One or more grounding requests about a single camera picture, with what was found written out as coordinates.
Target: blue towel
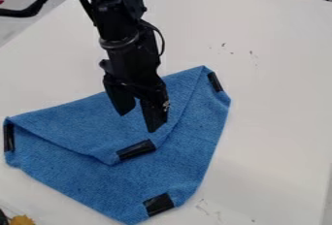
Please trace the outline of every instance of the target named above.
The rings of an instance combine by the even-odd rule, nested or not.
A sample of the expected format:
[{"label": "blue towel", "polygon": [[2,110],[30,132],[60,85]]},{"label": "blue towel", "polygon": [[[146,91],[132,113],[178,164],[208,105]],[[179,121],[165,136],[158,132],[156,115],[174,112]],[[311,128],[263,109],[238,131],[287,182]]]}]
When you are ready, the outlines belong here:
[{"label": "blue towel", "polygon": [[164,80],[169,121],[155,133],[140,106],[121,117],[100,93],[7,118],[15,143],[7,163],[125,224],[179,207],[208,169],[230,99],[206,67]]}]

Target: black corner patch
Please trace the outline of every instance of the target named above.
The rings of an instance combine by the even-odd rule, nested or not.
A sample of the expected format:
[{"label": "black corner patch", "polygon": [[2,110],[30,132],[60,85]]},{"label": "black corner patch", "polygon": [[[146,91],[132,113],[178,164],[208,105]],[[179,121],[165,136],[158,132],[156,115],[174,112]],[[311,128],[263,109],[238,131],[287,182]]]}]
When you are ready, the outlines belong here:
[{"label": "black corner patch", "polygon": [[143,204],[147,209],[149,217],[174,207],[174,204],[167,193],[148,199],[144,201]]},{"label": "black corner patch", "polygon": [[216,90],[216,92],[223,91],[223,88],[216,76],[216,73],[214,72],[209,73],[208,78],[211,84],[213,85],[214,89]]},{"label": "black corner patch", "polygon": [[12,123],[4,126],[4,150],[5,152],[15,150],[14,124]]},{"label": "black corner patch", "polygon": [[145,153],[155,151],[155,146],[151,140],[145,140],[140,143],[129,146],[116,152],[120,160],[126,160],[140,156]]}]

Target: table surface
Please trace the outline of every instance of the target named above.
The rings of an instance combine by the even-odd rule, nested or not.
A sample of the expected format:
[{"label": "table surface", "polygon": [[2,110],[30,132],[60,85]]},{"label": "table surface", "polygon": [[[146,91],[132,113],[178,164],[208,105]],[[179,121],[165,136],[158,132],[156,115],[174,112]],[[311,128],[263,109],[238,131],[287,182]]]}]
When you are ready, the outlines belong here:
[{"label": "table surface", "polygon": [[[146,0],[167,40],[161,75],[215,70],[233,103],[210,169],[145,224],[321,224],[332,161],[332,5]],[[102,91],[98,34],[68,0],[0,50],[0,118]],[[0,164],[0,199],[37,224],[117,224]]]}]

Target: white table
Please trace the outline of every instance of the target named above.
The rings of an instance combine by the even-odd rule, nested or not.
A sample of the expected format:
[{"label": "white table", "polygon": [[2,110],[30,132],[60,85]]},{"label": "white table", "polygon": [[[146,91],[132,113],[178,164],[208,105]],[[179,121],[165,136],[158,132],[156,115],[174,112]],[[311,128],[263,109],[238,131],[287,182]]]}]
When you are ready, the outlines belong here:
[{"label": "white table", "polygon": [[[160,73],[205,64],[233,103],[199,191],[145,224],[320,224],[332,161],[331,3],[146,4],[167,40]],[[1,118],[102,91],[103,55],[78,1],[67,1],[0,50]],[[38,225],[117,224],[5,163],[0,173],[0,199]]]}]

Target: folded cloth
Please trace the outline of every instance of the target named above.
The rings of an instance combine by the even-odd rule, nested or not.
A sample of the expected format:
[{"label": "folded cloth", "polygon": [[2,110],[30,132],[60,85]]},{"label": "folded cloth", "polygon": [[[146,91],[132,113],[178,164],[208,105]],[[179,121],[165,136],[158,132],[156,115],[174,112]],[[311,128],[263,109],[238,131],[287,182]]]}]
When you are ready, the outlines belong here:
[{"label": "folded cloth", "polygon": [[169,121],[155,133],[140,106],[120,117],[100,93],[7,118],[7,163],[125,224],[182,205],[207,171],[230,99],[206,67],[164,80]]}]

